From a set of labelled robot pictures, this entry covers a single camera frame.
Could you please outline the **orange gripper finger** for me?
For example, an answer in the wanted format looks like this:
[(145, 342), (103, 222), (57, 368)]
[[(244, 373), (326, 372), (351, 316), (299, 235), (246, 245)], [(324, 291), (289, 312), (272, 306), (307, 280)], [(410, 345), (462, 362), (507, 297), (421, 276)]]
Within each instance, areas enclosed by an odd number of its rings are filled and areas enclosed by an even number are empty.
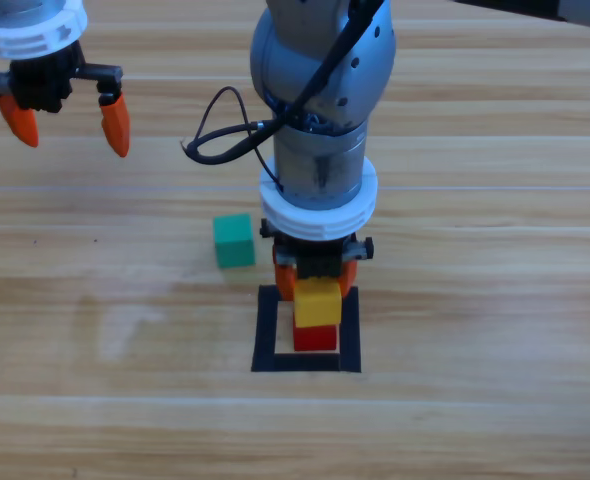
[(32, 148), (38, 147), (39, 131), (32, 109), (21, 108), (12, 95), (0, 95), (0, 113), (20, 141)]
[(99, 96), (101, 126), (107, 143), (121, 158), (130, 149), (130, 116), (123, 94), (102, 92)]
[(353, 287), (357, 274), (357, 260), (346, 261), (342, 264), (341, 274), (338, 277), (338, 284), (343, 298), (345, 298)]
[(281, 265), (276, 258), (276, 250), (273, 250), (273, 265), (275, 284), (284, 301), (292, 302), (294, 299), (294, 287), (297, 281), (296, 268), (292, 265)]

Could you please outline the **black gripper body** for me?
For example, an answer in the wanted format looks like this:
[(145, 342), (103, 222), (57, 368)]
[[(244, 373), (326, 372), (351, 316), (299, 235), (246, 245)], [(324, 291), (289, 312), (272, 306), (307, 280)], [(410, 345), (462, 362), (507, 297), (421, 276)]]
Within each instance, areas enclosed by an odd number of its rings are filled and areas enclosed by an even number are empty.
[(334, 240), (303, 240), (278, 230), (266, 218), (261, 219), (259, 233), (273, 239), (273, 263), (294, 267), (299, 279), (338, 278), (348, 262), (374, 256), (373, 239), (360, 241), (355, 233)]
[(98, 104), (107, 107), (122, 96), (120, 66), (88, 63), (79, 41), (45, 56), (12, 60), (0, 72), (0, 97), (10, 95), (21, 109), (58, 113), (62, 101), (72, 93), (71, 80), (96, 83)]

